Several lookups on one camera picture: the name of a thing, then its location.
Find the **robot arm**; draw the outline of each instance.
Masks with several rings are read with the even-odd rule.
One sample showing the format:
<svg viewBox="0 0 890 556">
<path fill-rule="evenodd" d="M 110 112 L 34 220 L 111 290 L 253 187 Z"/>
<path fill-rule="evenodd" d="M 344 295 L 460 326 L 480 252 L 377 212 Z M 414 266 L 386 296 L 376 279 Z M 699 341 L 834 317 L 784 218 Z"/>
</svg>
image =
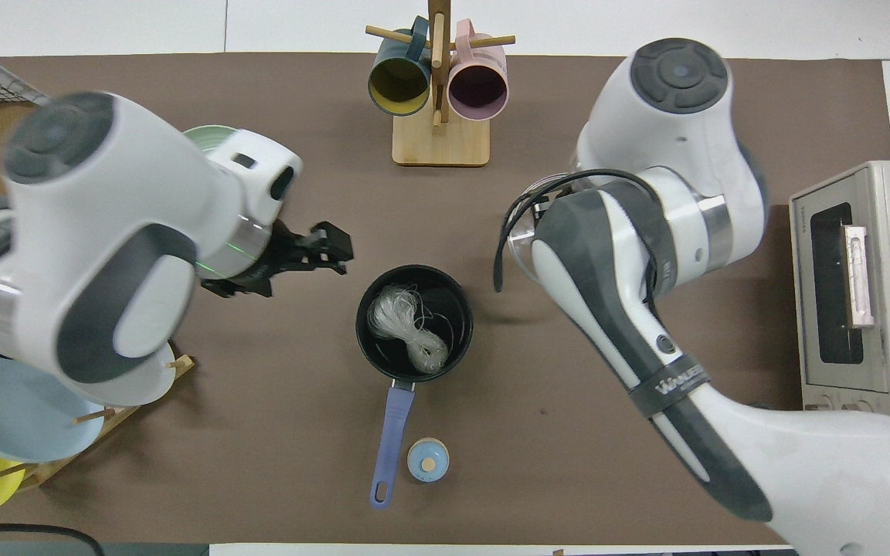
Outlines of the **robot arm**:
<svg viewBox="0 0 890 556">
<path fill-rule="evenodd" d="M 276 217 L 299 156 L 251 131 L 207 155 L 127 99 L 80 93 L 20 124 L 0 172 L 0 354 L 106 405 L 165 392 L 156 352 L 195 274 L 223 296 L 269 296 L 283 270 L 344 273 L 349 237 Z"/>
<path fill-rule="evenodd" d="M 711 56 L 699 43 L 667 39 L 610 77 L 579 139 L 583 172 L 552 184 L 575 180 L 575 192 L 540 218 L 533 270 L 719 503 L 766 522 L 803 555 L 890 554 L 890 418 L 737 404 L 708 384 L 654 313 L 654 296 L 746 256 L 763 229 L 762 188 L 732 133 L 729 85 L 684 113 L 672 110 L 676 99 L 698 94 L 697 85 L 661 78 L 664 95 L 640 91 L 656 84 L 642 82 L 635 64 L 659 77 L 715 76 L 723 61 Z"/>
</svg>

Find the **mug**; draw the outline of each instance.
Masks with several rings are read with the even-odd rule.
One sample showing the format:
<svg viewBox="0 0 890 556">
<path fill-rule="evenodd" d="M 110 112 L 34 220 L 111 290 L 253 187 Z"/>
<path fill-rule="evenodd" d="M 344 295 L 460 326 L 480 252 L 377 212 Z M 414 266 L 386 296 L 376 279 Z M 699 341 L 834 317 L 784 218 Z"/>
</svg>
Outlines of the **mug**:
<svg viewBox="0 0 890 556">
<path fill-rule="evenodd" d="M 456 55 L 448 76 L 448 102 L 452 111 L 467 120 L 490 120 L 508 102 L 508 71 L 503 46 L 472 49 L 470 41 L 488 39 L 464 19 L 457 25 Z"/>
<path fill-rule="evenodd" d="M 414 18 L 408 29 L 410 44 L 384 39 L 370 70 L 370 98 L 380 110 L 392 116 L 409 116 L 424 107 L 431 95 L 431 52 L 424 46 L 428 20 Z"/>
</svg>

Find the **black cable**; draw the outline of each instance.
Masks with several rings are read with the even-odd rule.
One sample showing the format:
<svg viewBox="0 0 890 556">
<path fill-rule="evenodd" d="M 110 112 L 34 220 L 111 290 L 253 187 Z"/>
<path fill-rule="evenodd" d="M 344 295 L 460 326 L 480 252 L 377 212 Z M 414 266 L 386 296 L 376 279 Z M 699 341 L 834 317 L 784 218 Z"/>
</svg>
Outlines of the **black cable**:
<svg viewBox="0 0 890 556">
<path fill-rule="evenodd" d="M 510 232 L 513 229 L 513 226 L 516 225 L 516 222 L 523 217 L 524 212 L 527 212 L 531 205 L 537 203 L 538 199 L 544 197 L 548 193 L 558 189 L 559 187 L 565 186 L 568 183 L 572 183 L 575 180 L 583 179 L 586 177 L 593 176 L 607 176 L 607 177 L 617 177 L 628 180 L 634 183 L 636 186 L 640 187 L 640 189 L 645 190 L 650 197 L 653 198 L 657 202 L 657 204 L 661 204 L 660 198 L 658 198 L 656 191 L 651 184 L 647 183 L 640 176 L 636 176 L 630 172 L 625 172 L 623 170 L 615 170 L 612 168 L 594 168 L 591 170 L 583 170 L 581 172 L 576 172 L 569 174 L 565 177 L 554 180 L 548 185 L 541 187 L 538 191 L 533 194 L 524 193 L 520 197 L 517 198 L 510 205 L 508 211 L 506 212 L 504 224 L 501 226 L 501 237 L 499 237 L 499 243 L 497 245 L 497 253 L 494 254 L 494 291 L 501 291 L 504 289 L 504 244 L 506 243 L 506 239 L 510 235 Z M 651 249 L 649 244 L 647 244 L 647 239 L 645 237 L 640 236 L 640 242 L 644 244 L 645 249 L 647 250 L 647 268 L 645 269 L 645 290 L 646 290 L 646 298 L 645 303 L 647 303 L 647 307 L 649 310 L 657 317 L 657 311 L 654 309 L 654 281 L 657 280 L 657 257 L 654 256 L 654 251 Z"/>
<path fill-rule="evenodd" d="M 105 550 L 102 545 L 95 541 L 92 536 L 84 534 L 77 529 L 67 527 L 57 527 L 56 525 L 38 525 L 38 524 L 0 524 L 0 534 L 53 534 L 70 536 L 91 547 L 95 556 L 105 556 Z"/>
</svg>

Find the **wooden base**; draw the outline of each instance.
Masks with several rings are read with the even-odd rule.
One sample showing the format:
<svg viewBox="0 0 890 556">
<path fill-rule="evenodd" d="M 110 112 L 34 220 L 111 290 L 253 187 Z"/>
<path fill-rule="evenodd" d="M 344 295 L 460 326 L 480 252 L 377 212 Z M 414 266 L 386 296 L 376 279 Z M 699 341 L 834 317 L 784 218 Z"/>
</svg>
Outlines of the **wooden base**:
<svg viewBox="0 0 890 556">
<path fill-rule="evenodd" d="M 434 126 L 434 98 L 417 114 L 393 118 L 393 161 L 402 166 L 483 166 L 490 161 L 490 122 L 452 114 Z"/>
</svg>

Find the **teal mug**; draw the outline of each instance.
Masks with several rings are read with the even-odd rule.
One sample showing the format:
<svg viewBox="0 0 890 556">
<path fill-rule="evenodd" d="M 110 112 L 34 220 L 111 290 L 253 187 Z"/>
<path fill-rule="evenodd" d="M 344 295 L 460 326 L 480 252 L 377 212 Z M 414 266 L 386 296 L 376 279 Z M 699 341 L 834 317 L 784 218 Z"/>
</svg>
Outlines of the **teal mug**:
<svg viewBox="0 0 890 556">
<path fill-rule="evenodd" d="M 384 39 L 370 70 L 369 90 L 373 103 L 392 116 L 409 116 L 424 107 L 431 95 L 431 52 L 424 46 L 428 20 L 414 18 L 409 43 Z"/>
</svg>

